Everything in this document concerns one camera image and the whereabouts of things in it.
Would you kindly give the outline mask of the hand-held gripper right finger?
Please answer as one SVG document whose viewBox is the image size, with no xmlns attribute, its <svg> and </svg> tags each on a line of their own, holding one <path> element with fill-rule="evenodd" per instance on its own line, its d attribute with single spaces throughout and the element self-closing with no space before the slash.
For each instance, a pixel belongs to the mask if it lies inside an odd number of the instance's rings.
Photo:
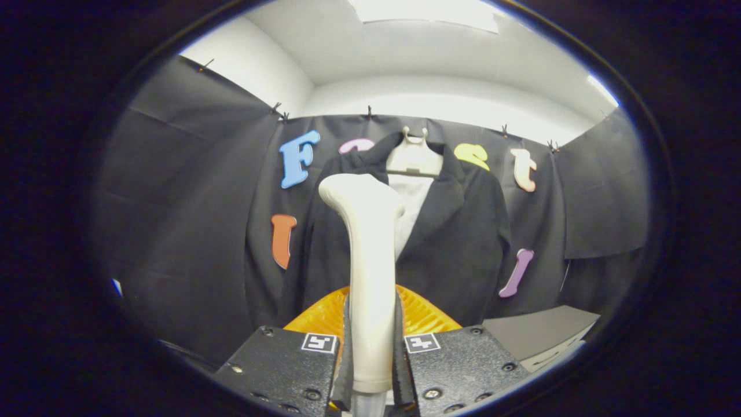
<svg viewBox="0 0 741 417">
<path fill-rule="evenodd" d="M 414 291 L 396 290 L 394 415 L 451 414 L 529 378 L 483 325 L 463 327 Z"/>
</svg>

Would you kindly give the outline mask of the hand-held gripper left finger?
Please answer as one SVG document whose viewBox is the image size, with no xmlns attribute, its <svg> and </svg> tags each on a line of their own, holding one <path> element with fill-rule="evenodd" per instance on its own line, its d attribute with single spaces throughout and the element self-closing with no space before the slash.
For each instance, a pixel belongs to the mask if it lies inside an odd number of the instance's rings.
<svg viewBox="0 0 741 417">
<path fill-rule="evenodd" d="M 214 373 L 234 393 L 283 412 L 337 416 L 349 411 L 352 359 L 343 348 L 349 288 L 323 297 L 286 327 L 263 325 Z"/>
</svg>

